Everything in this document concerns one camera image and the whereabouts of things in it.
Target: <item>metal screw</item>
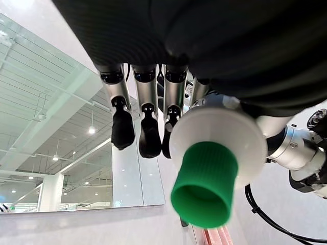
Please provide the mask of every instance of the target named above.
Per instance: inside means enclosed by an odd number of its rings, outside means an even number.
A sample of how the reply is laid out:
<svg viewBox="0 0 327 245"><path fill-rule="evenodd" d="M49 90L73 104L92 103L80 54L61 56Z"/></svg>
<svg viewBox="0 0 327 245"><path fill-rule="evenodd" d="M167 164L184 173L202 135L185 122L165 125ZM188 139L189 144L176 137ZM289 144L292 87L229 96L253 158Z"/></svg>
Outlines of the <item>metal screw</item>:
<svg viewBox="0 0 327 245"><path fill-rule="evenodd" d="M321 114L317 114L317 115L314 115L313 118L312 118L312 121L317 124L319 123L321 120L323 119L323 115Z"/></svg>
<svg viewBox="0 0 327 245"><path fill-rule="evenodd" d="M297 148L297 147L298 147L298 144L295 143L295 142L294 142L294 143L291 143L291 147L292 147L292 148Z"/></svg>

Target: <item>white bottle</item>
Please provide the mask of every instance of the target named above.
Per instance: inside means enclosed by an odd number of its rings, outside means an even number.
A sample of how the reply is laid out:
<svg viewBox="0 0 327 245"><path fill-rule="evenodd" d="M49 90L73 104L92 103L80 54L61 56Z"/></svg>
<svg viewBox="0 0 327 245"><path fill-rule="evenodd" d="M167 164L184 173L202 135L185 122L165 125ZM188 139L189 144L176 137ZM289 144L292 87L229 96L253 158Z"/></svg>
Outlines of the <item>white bottle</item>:
<svg viewBox="0 0 327 245"><path fill-rule="evenodd" d="M211 94L175 125L170 153L180 170L171 193L173 207L183 220L213 228L228 221L233 189L261 172L267 144L238 101Z"/></svg>

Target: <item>green bottle cap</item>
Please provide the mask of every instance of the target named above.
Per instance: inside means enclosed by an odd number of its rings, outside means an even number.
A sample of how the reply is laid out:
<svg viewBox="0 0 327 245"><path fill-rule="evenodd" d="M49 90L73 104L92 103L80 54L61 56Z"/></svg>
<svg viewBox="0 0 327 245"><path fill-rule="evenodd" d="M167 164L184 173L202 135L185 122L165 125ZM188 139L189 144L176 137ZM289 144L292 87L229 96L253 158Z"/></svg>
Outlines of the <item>green bottle cap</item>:
<svg viewBox="0 0 327 245"><path fill-rule="evenodd" d="M184 154L171 202L186 222L204 228L225 224L230 216L238 164L234 154L215 142L199 142Z"/></svg>

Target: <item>mirror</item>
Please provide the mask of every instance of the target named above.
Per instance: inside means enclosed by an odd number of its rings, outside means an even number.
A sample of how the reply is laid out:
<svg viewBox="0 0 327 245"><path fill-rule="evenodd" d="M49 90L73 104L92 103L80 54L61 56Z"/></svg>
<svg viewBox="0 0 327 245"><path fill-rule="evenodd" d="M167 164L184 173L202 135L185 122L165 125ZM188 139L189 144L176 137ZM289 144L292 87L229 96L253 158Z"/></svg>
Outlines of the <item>mirror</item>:
<svg viewBox="0 0 327 245"><path fill-rule="evenodd" d="M119 151L99 76L0 14L0 206L21 213L164 204L157 159L139 155L132 97L131 105L136 140Z"/></svg>

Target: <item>white column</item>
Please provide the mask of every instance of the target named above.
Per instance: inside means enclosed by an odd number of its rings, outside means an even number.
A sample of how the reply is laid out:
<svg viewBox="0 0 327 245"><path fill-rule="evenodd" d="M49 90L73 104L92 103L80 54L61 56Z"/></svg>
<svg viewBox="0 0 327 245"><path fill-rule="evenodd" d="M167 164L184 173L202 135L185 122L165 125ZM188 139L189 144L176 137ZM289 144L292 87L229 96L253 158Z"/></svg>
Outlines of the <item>white column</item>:
<svg viewBox="0 0 327 245"><path fill-rule="evenodd" d="M63 186L63 174L57 173L44 177L41 186L38 212L59 211Z"/></svg>

